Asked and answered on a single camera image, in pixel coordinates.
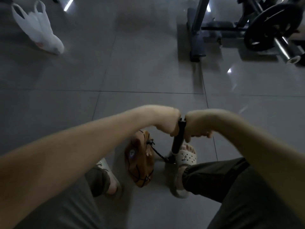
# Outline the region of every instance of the black weight plate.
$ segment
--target black weight plate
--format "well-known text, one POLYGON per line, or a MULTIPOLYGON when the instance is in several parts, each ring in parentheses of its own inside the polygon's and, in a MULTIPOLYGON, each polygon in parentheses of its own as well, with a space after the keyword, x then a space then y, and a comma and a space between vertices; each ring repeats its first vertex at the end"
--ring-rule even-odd
POLYGON ((276 36, 289 37, 299 27, 303 18, 300 7, 291 3, 274 5, 251 22, 244 34, 246 47, 252 51, 265 51, 274 47, 276 36))

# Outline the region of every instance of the crocs sandal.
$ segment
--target crocs sandal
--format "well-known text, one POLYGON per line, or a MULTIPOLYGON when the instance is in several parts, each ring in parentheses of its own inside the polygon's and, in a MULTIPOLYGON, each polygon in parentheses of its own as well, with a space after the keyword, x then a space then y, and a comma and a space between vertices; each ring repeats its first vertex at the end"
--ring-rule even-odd
POLYGON ((177 174, 178 174, 178 169, 183 166, 191 166, 191 165, 196 165, 197 164, 197 153, 192 153, 188 150, 180 150, 179 153, 173 154, 173 156, 176 158, 176 164, 177 164, 177 171, 176 171, 176 176, 174 178, 173 182, 173 188, 172 188, 172 193, 174 196, 177 198, 187 198, 189 196, 189 192, 186 190, 178 190, 176 187, 176 182, 177 182, 177 174))
POLYGON ((117 189, 114 194, 106 194, 106 196, 113 198, 113 199, 118 199, 122 195, 122 186, 120 185, 119 181, 116 179, 115 175, 112 173, 111 169, 109 168, 109 165, 106 162, 105 158, 102 158, 101 160, 98 161, 96 164, 100 169, 104 169, 108 171, 109 175, 112 175, 113 179, 116 181, 117 189))

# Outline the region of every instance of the gray tile floor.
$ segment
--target gray tile floor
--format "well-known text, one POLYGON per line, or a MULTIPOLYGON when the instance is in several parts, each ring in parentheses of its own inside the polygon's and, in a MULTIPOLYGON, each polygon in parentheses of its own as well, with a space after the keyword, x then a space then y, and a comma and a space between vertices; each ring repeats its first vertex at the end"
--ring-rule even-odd
MULTIPOLYGON (((26 11, 35 0, 15 0, 26 11)), ((42 0, 65 52, 38 50, 9 7, 0 5, 0 154, 47 134, 143 105, 189 110, 224 108, 302 151, 305 145, 305 69, 280 59, 245 60, 236 48, 207 45, 200 64, 189 62, 186 9, 199 0, 42 0)), ((211 0, 206 19, 236 21, 236 0, 211 0)), ((167 154, 172 139, 149 129, 167 154)), ((194 139, 198 161, 236 158, 220 135, 194 139)), ((124 171, 122 150, 107 160, 124 184, 113 203, 98 199, 109 225, 119 228, 206 228, 219 204, 200 196, 173 197, 169 173, 156 162, 153 181, 137 188, 124 171)))

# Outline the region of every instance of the white plastic bag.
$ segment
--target white plastic bag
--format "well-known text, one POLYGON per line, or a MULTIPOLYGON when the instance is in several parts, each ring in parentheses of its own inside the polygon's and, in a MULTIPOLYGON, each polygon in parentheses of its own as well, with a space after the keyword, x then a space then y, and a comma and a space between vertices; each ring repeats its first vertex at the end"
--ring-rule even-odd
POLYGON ((20 28, 39 48, 57 55, 63 53, 63 43, 53 34, 49 18, 45 12, 45 5, 42 1, 37 0, 34 4, 34 12, 29 12, 28 15, 15 3, 12 3, 12 11, 14 19, 20 28), (37 11, 38 3, 41 4, 42 13, 37 11), (24 18, 17 14, 15 7, 19 8, 24 18))

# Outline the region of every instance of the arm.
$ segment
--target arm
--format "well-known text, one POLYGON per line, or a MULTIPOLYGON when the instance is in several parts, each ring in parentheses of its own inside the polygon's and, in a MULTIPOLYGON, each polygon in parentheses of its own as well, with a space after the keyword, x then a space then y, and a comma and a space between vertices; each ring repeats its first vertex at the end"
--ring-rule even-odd
POLYGON ((189 112, 186 121, 186 141, 219 132, 305 223, 305 154, 225 110, 189 112))
POLYGON ((143 106, 46 136, 3 155, 1 228, 13 228, 137 130, 155 125, 172 133, 179 118, 177 109, 143 106))

